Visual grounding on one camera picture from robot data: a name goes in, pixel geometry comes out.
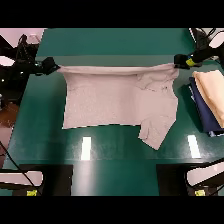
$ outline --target cloth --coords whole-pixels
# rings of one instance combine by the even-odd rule
[[[63,129],[141,125],[139,138],[158,149],[176,120],[173,64],[154,67],[72,66],[58,70],[67,83]]]
[[[193,77],[190,77],[189,80],[191,83],[193,96],[201,119],[201,123],[203,126],[203,131],[224,131],[224,129],[220,127],[212,111],[209,109],[209,107],[203,100],[200,92],[198,91],[195,79]]]
[[[221,128],[224,128],[224,77],[219,70],[193,72],[197,88]]]

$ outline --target yellow label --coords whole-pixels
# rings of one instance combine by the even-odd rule
[[[196,196],[205,196],[205,191],[204,190],[195,191],[195,195]]]
[[[196,63],[193,62],[193,60],[190,58],[186,61],[186,63],[189,65],[189,66],[194,66]]]
[[[37,196],[37,190],[27,191],[27,196]]]

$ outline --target green tabletop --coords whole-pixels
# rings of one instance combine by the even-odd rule
[[[193,51],[187,29],[48,29],[38,59],[59,65],[153,66]],[[197,71],[217,69],[207,63]],[[66,100],[63,75],[31,75],[10,140],[17,163],[74,164],[72,195],[158,195],[156,164],[213,161],[223,157],[224,138],[209,138],[187,87],[192,70],[174,82],[177,120],[158,151],[138,139],[139,126],[108,125],[62,130]],[[192,158],[195,135],[200,159]],[[91,159],[81,161],[83,137],[91,137]],[[15,168],[6,159],[4,168]],[[1,195],[11,192],[1,190]]]

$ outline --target folded cloth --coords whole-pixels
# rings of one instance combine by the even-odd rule
[[[193,72],[192,76],[205,103],[224,128],[224,77],[219,70]]]
[[[139,138],[158,149],[176,120],[173,64],[154,67],[61,66],[67,83],[63,129],[141,125]]]
[[[193,91],[193,97],[203,126],[203,131],[204,132],[224,131],[224,129],[220,127],[212,111],[209,109],[209,107],[203,100],[196,86],[195,79],[193,77],[190,77],[189,80]]]

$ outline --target beige cloth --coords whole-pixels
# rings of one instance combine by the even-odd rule
[[[68,66],[63,129],[141,125],[139,138],[158,149],[176,120],[173,64],[154,67]]]
[[[219,70],[193,72],[192,76],[205,103],[224,128],[224,77]]]

